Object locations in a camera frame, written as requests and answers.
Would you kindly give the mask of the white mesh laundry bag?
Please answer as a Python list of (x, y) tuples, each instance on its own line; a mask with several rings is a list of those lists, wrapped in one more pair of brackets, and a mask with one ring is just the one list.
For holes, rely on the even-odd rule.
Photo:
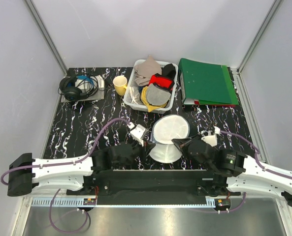
[(180, 115), (167, 115), (156, 121), (152, 128), (151, 141), (155, 147), (150, 157), (160, 163), (169, 164), (179, 160), (182, 153), (174, 145), (173, 139), (184, 139), (189, 136), (190, 125)]

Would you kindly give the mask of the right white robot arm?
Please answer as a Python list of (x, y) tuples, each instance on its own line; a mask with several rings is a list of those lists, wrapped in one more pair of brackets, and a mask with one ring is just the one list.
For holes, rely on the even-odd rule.
[(185, 157), (196, 160), (214, 175), (212, 184), (204, 189), (207, 195), (254, 193), (284, 200), (292, 207), (292, 171), (262, 163), (235, 150), (217, 150), (216, 135), (195, 135), (172, 142)]

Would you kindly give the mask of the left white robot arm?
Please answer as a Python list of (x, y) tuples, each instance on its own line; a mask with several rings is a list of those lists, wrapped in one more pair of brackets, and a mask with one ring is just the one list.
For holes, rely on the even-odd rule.
[(112, 171), (116, 167), (130, 166), (136, 158), (148, 155), (156, 145), (145, 141), (122, 142), (94, 151), (90, 156), (78, 156), (68, 159), (39, 159), (31, 153), (24, 153), (9, 165), (4, 173), (8, 177), (2, 182), (7, 185), (9, 197), (21, 197), (36, 190), (66, 189), (81, 191), (88, 195), (94, 190), (94, 182), (86, 177), (101, 172)]

